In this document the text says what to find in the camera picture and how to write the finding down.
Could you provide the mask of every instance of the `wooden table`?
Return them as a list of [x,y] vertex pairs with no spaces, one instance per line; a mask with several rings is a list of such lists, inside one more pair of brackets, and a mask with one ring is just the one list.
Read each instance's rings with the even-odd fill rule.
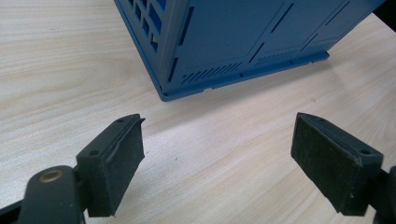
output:
[[88,223],[371,223],[336,214],[290,156],[296,113],[396,164],[396,34],[369,16],[330,59],[164,103],[111,0],[0,3],[0,206],[140,113],[146,158],[116,217]]

